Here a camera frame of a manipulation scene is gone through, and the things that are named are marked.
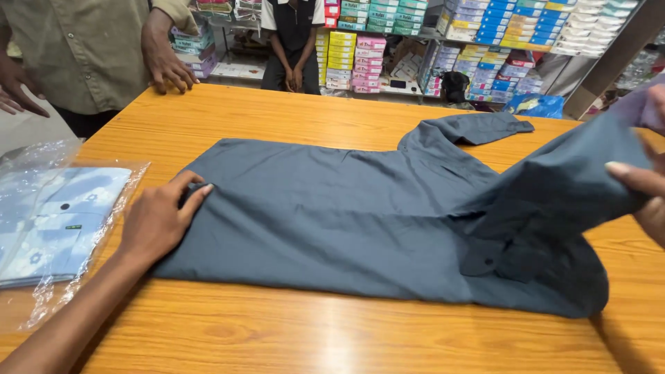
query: shirt cuff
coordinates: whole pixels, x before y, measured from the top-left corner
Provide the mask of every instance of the shirt cuff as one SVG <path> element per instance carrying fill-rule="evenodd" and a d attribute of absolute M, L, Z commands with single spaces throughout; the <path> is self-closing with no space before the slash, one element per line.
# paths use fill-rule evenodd
<path fill-rule="evenodd" d="M 189 1 L 182 0 L 152 0 L 152 6 L 171 17 L 178 30 L 189 35 L 199 35 L 194 16 L 187 8 L 188 3 Z"/>

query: man in olive shirt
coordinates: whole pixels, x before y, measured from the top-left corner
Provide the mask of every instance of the man in olive shirt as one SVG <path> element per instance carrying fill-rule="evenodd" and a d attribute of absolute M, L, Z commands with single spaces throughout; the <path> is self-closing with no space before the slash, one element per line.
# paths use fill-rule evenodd
<path fill-rule="evenodd" d="M 0 109 L 48 116 L 21 90 L 48 100 L 78 137 L 89 138 L 148 83 L 181 93 L 199 83 L 168 40 L 175 25 L 197 35 L 189 0 L 0 1 Z M 6 54 L 9 39 L 23 66 Z"/>

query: seated man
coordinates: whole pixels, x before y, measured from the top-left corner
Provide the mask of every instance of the seated man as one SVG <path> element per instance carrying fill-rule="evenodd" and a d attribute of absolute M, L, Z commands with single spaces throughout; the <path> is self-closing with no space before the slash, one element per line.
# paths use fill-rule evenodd
<path fill-rule="evenodd" d="M 323 0 L 263 0 L 261 28 L 271 33 L 274 54 L 268 59 L 264 90 L 321 94 L 319 64 L 313 53 L 317 27 L 324 25 Z"/>

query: pink box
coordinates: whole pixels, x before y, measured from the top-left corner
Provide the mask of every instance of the pink box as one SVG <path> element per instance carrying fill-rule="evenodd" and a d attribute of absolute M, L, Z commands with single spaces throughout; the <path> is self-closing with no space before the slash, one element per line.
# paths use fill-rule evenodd
<path fill-rule="evenodd" d="M 355 65 L 353 66 L 353 71 L 356 73 L 370 73 L 370 74 L 381 74 L 381 67 L 370 67 L 366 65 Z"/>
<path fill-rule="evenodd" d="M 356 47 L 383 51 L 386 48 L 386 39 L 383 37 L 365 37 L 358 35 L 358 39 L 356 39 Z"/>
<path fill-rule="evenodd" d="M 367 57 L 368 59 L 382 59 L 383 51 L 374 49 L 356 48 L 356 57 Z"/>
<path fill-rule="evenodd" d="M 362 79 L 354 79 L 351 81 L 352 86 L 363 86 L 363 87 L 378 87 L 378 81 L 364 81 Z"/>
<path fill-rule="evenodd" d="M 355 92 L 355 93 L 379 93 L 380 90 L 377 87 L 355 86 L 355 87 L 353 87 L 353 92 Z"/>
<path fill-rule="evenodd" d="M 358 79 L 360 81 L 378 81 L 378 77 L 379 77 L 378 74 L 353 72 L 354 81 L 356 79 Z"/>
<path fill-rule="evenodd" d="M 367 57 L 356 57 L 355 63 L 359 65 L 366 65 L 371 67 L 380 67 L 383 65 L 383 59 L 368 59 Z"/>

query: olive green shirt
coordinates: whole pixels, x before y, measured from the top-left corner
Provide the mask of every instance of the olive green shirt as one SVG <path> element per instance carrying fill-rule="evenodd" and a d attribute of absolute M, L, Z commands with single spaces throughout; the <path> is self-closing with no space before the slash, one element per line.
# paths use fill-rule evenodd
<path fill-rule="evenodd" d="M 189 0 L 152 0 L 196 35 Z M 120 110 L 148 87 L 141 28 L 148 0 L 0 1 L 29 76 L 52 104 L 80 114 Z"/>

